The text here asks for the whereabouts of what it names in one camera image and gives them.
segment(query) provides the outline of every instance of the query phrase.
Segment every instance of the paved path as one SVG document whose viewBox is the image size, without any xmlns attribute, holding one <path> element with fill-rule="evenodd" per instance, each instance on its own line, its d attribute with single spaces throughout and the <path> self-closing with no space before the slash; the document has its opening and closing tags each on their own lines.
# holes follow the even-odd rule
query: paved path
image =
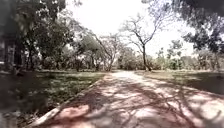
<svg viewBox="0 0 224 128">
<path fill-rule="evenodd" d="M 41 127 L 224 128 L 224 98 L 133 72 L 117 72 L 105 76 Z"/>
</svg>

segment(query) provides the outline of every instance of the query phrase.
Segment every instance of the tree trunk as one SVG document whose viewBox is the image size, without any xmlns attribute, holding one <path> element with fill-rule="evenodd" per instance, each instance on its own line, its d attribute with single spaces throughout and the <path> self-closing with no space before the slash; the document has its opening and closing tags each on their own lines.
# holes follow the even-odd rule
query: tree trunk
<svg viewBox="0 0 224 128">
<path fill-rule="evenodd" d="M 5 67 L 5 70 L 9 70 L 8 43 L 7 42 L 4 42 L 4 43 L 5 43 L 4 67 Z"/>
<path fill-rule="evenodd" d="M 147 71 L 145 45 L 144 45 L 142 48 L 143 48 L 143 63 L 144 63 L 144 70 Z"/>
<path fill-rule="evenodd" d="M 220 71 L 219 58 L 218 58 L 217 53 L 215 53 L 215 61 L 216 61 L 217 70 L 218 70 L 218 76 L 217 76 L 217 78 L 222 78 L 222 74 L 221 74 L 221 71 Z"/>
<path fill-rule="evenodd" d="M 34 70 L 32 50 L 29 50 L 28 62 L 30 62 L 30 70 Z"/>
</svg>

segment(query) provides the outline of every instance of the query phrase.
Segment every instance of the white sky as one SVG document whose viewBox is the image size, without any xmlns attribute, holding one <path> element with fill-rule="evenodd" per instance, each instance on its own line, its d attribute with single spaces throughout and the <path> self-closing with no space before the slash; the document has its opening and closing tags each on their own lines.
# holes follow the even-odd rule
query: white sky
<svg viewBox="0 0 224 128">
<path fill-rule="evenodd" d="M 146 12 L 147 5 L 141 0 L 82 0 L 80 7 L 69 4 L 67 8 L 74 14 L 84 27 L 92 30 L 97 35 L 107 35 L 118 32 L 125 20 L 135 17 L 137 13 Z M 147 44 L 147 54 L 155 56 L 162 47 L 169 48 L 171 40 L 181 39 L 178 32 L 180 24 L 175 24 L 169 31 L 164 31 L 155 36 L 153 41 Z M 184 44 L 183 55 L 190 55 L 193 52 L 192 44 Z"/>
</svg>

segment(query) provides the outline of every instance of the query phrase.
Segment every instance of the lawn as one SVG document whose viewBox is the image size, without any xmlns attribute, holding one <path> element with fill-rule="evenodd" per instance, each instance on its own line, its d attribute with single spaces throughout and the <path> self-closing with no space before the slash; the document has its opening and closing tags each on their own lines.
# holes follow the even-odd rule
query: lawn
<svg viewBox="0 0 224 128">
<path fill-rule="evenodd" d="M 224 95 L 224 79 L 217 72 L 208 71 L 136 71 L 146 78 L 166 81 L 175 85 L 184 85 L 199 90 Z"/>
<path fill-rule="evenodd" d="M 24 125 L 74 97 L 103 75 L 97 72 L 32 72 L 22 77 L 1 74 L 0 107 L 19 109 L 19 124 Z"/>
</svg>

